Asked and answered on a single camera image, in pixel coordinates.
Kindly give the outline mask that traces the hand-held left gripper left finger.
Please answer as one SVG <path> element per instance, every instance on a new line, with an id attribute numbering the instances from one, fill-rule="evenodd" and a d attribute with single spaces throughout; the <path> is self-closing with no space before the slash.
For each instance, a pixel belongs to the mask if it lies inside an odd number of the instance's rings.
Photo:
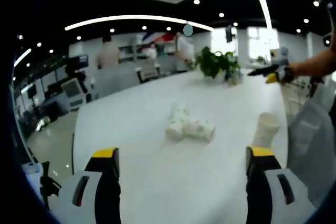
<path id="1" fill-rule="evenodd" d="M 84 170 L 76 171 L 59 191 L 60 223 L 121 223 L 119 149 L 93 153 Z"/>

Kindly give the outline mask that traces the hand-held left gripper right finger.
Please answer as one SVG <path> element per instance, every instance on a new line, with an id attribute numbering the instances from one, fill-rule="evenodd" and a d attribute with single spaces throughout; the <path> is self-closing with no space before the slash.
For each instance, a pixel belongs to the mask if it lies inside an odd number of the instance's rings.
<path id="1" fill-rule="evenodd" d="M 246 148 L 247 223 L 305 223 L 315 212 L 305 184 L 268 148 Z"/>

